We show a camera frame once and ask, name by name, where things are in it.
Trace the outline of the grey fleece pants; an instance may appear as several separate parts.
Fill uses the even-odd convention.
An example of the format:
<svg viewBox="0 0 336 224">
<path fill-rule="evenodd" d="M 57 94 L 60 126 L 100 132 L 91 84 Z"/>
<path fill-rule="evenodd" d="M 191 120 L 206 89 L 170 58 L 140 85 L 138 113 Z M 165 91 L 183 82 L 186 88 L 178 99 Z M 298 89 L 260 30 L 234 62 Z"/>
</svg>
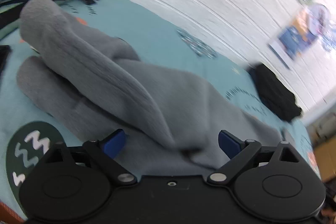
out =
<svg viewBox="0 0 336 224">
<path fill-rule="evenodd" d="M 21 91 L 81 141 L 123 129 L 116 162 L 136 176 L 209 174 L 228 161 L 222 130 L 265 146 L 281 141 L 205 79 L 144 63 L 126 41 L 81 24 L 52 0 L 27 2 L 20 33 L 38 52 L 18 69 Z"/>
</svg>

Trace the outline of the black folded garment right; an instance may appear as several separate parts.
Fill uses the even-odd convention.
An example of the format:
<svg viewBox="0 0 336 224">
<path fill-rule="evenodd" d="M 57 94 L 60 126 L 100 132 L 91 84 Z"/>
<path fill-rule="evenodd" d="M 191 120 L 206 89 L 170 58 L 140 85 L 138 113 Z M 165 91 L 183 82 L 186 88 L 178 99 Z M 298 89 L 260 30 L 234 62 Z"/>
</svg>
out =
<svg viewBox="0 0 336 224">
<path fill-rule="evenodd" d="M 260 63 L 248 70 L 260 101 L 282 121 L 290 123 L 302 114 L 295 95 L 285 87 L 277 76 Z"/>
</svg>

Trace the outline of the black smartphone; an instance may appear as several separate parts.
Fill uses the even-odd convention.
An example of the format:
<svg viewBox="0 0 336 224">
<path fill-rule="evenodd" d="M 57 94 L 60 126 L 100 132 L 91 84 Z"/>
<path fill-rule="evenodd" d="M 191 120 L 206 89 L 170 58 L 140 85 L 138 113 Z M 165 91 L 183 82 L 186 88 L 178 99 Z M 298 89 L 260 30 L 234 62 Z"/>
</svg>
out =
<svg viewBox="0 0 336 224">
<path fill-rule="evenodd" d="M 7 59 L 11 53 L 11 46 L 9 45 L 1 45 L 0 46 L 0 76 L 2 75 L 3 71 L 5 70 Z"/>
</svg>

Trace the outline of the bedding poster on wall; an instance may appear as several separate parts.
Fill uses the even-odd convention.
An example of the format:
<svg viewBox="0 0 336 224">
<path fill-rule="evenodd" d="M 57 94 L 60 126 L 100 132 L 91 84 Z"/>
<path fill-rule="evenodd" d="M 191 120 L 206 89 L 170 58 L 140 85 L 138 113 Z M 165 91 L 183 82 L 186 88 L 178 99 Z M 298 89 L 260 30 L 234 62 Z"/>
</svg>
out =
<svg viewBox="0 0 336 224">
<path fill-rule="evenodd" d="M 329 22 L 329 10 L 322 4 L 308 5 L 292 18 L 270 43 L 269 49 L 290 70 L 303 53 L 323 35 Z"/>
</svg>

